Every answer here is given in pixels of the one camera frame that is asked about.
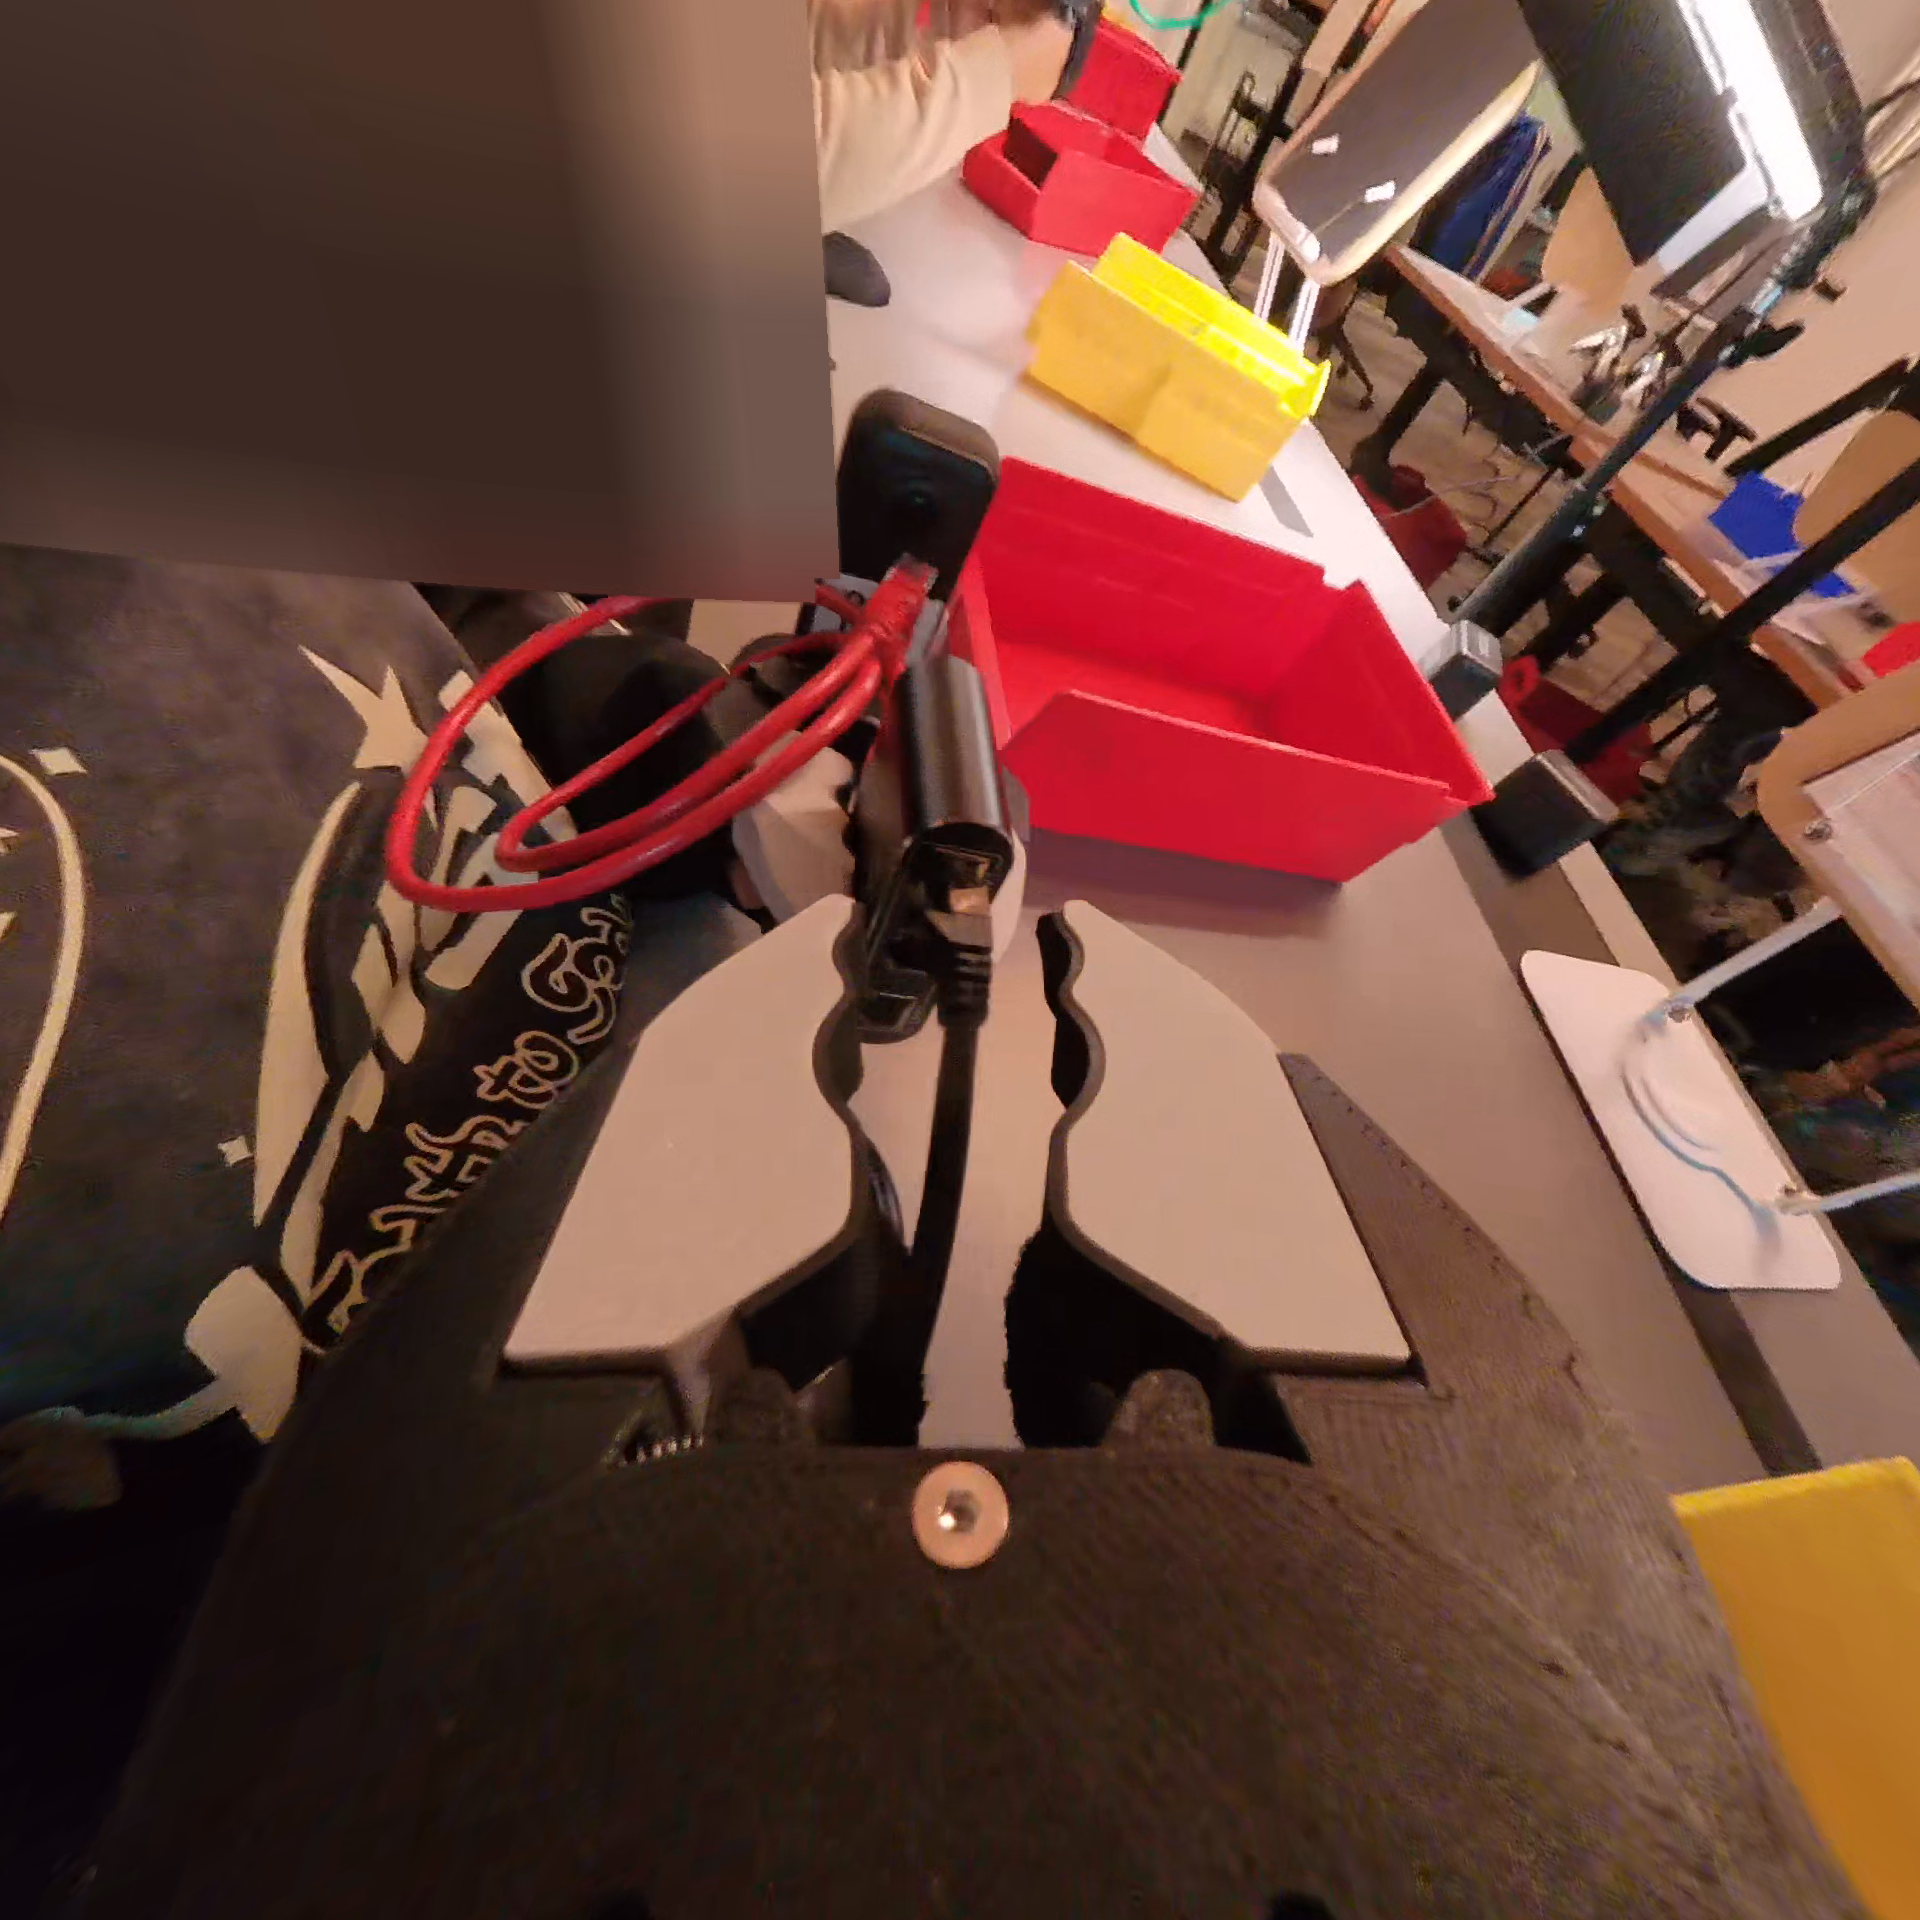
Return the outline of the black ethernet switch box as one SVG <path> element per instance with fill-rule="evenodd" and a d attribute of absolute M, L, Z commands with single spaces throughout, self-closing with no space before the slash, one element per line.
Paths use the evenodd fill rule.
<path fill-rule="evenodd" d="M 935 649 L 902 674 L 896 700 L 901 852 L 935 905 L 997 899 L 1009 878 L 1017 833 L 970 660 Z"/>

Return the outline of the black light stand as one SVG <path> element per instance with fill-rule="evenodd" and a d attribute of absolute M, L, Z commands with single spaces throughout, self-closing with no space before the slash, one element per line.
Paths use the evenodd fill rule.
<path fill-rule="evenodd" d="M 1610 479 L 1642 451 L 1694 474 L 1701 486 L 1718 479 L 1718 501 L 1733 485 L 1725 468 L 1709 465 L 1705 453 L 1686 453 L 1678 439 L 1684 417 L 1705 417 L 1701 388 L 1679 391 L 1679 381 L 1698 357 L 1712 354 L 1718 319 L 1701 319 L 1653 294 L 1625 254 L 1591 167 L 1575 161 L 1568 178 L 1573 186 L 1546 238 L 1543 275 L 1524 294 L 1500 300 L 1488 284 L 1460 277 L 1503 305 L 1501 329 L 1517 340 L 1519 353 L 1546 373 L 1584 419 L 1614 434 L 1596 467 L 1568 485 L 1568 495 L 1582 510 L 1578 526 L 1557 541 L 1544 539 L 1544 526 L 1527 537 L 1524 546 L 1543 551 L 1533 566 L 1582 531 L 1604 502 Z M 1414 252 L 1441 267 L 1431 254 Z M 1535 459 L 1541 451 L 1543 442 L 1512 453 L 1535 462 L 1544 482 L 1561 478 Z M 1500 689 L 1505 671 L 1500 628 L 1519 617 L 1519 604 L 1505 612 L 1454 612 L 1446 651 L 1431 674 L 1450 715 L 1468 713 Z"/>

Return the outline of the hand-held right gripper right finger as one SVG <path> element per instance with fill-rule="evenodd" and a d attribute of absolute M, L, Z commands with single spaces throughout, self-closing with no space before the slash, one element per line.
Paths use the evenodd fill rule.
<path fill-rule="evenodd" d="M 1060 1105 L 1047 1222 L 1248 1361 L 1398 1373 L 1412 1349 L 1274 1042 L 1089 901 L 1038 924 Z"/>

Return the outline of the yellow plastic bin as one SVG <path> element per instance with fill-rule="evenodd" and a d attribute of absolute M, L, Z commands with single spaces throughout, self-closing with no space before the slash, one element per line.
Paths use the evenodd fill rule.
<path fill-rule="evenodd" d="M 1026 324 L 1026 378 L 1226 501 L 1314 419 L 1330 369 L 1127 234 L 1068 263 Z"/>
<path fill-rule="evenodd" d="M 1858 1460 L 1671 1506 L 1818 1835 L 1871 1915 L 1914 1917 L 1914 1466 Z"/>

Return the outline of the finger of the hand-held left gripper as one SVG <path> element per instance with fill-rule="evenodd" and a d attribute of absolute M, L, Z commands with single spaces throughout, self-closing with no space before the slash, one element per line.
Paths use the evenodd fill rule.
<path fill-rule="evenodd" d="M 817 753 L 732 822 L 735 891 L 745 910 L 791 922 L 817 901 L 849 895 L 857 855 L 847 841 L 857 770 Z"/>

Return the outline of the white poster stand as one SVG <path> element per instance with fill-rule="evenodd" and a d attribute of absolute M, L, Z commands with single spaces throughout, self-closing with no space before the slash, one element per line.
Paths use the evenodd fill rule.
<path fill-rule="evenodd" d="M 1818 901 L 1684 987 L 1557 951 L 1527 951 L 1522 987 L 1668 1260 L 1714 1292 L 1828 1292 L 1840 1257 L 1824 1215 L 1914 1194 L 1914 1171 L 1836 1194 L 1789 1179 L 1785 1153 L 1746 1101 L 1698 1007 L 1814 932 Z"/>

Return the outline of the person's black printed shirt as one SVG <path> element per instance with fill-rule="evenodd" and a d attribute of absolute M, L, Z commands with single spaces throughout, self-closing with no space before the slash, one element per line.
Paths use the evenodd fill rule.
<path fill-rule="evenodd" d="M 450 917 L 383 833 L 468 659 L 404 582 L 5 546 L 5 1514 L 270 1442 L 711 895 Z"/>

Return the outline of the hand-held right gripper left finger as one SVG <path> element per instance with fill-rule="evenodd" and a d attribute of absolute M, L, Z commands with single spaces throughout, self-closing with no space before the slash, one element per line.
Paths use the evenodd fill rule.
<path fill-rule="evenodd" d="M 852 1114 L 864 924 L 762 932 L 647 1023 L 506 1332 L 512 1369 L 832 1369 L 902 1234 Z"/>

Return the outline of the LED light panel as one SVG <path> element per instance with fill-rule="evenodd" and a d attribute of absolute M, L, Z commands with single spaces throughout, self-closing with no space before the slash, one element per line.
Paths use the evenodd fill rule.
<path fill-rule="evenodd" d="M 1878 194 L 1818 3 L 1522 3 L 1650 292 L 1805 287 Z"/>

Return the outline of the dark board with beige rim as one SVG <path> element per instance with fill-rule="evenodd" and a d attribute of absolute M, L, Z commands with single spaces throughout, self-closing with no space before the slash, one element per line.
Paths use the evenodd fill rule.
<path fill-rule="evenodd" d="M 1517 3 L 1396 7 L 1254 181 L 1304 281 L 1357 275 L 1522 110 L 1541 52 Z"/>

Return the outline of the long wooden table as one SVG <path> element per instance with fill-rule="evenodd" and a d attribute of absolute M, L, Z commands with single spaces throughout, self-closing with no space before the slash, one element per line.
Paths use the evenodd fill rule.
<path fill-rule="evenodd" d="M 1450 388 L 1509 451 L 1543 442 L 1535 459 L 1550 476 L 1568 485 L 1584 478 L 1614 434 L 1584 419 L 1546 373 L 1519 353 L 1517 340 L 1501 329 L 1503 305 L 1409 246 L 1390 246 L 1383 258 L 1396 279 L 1384 305 L 1386 318 L 1423 361 L 1376 433 L 1353 453 L 1353 474 L 1383 476 L 1418 411 L 1434 394 Z M 1604 502 L 1582 531 L 1527 573 L 1519 611 L 1546 611 L 1527 655 L 1541 668 L 1573 659 L 1576 642 L 1606 612 L 1631 606 L 1674 659 L 1690 659 L 1712 628 L 1758 588 L 1744 573 L 1736 551 L 1709 524 L 1718 495 L 1718 479 L 1701 486 L 1672 459 L 1647 451 L 1637 454 L 1610 479 Z M 1830 607 L 1826 630 L 1809 612 L 1786 611 L 1752 634 L 1749 651 L 1765 659 L 1812 706 L 1828 706 L 1878 678 L 1862 659 L 1842 655 L 1828 644 L 1830 636 L 1855 639 L 1855 628 L 1840 607 Z"/>

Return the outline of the blue plastic bin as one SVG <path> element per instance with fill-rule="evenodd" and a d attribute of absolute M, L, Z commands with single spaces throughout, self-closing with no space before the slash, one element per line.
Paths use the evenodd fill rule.
<path fill-rule="evenodd" d="M 1804 543 L 1794 524 L 1804 505 L 1804 494 L 1751 471 L 1738 476 L 1709 513 L 1708 526 L 1730 554 L 1725 566 L 1744 588 L 1758 590 L 1798 562 Z"/>

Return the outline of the another person's forearm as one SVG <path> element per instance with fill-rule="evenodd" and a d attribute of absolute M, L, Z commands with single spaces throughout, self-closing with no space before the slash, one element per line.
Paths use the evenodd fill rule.
<path fill-rule="evenodd" d="M 823 228 L 948 175 L 1012 110 L 1056 99 L 1096 4 L 806 3 Z"/>

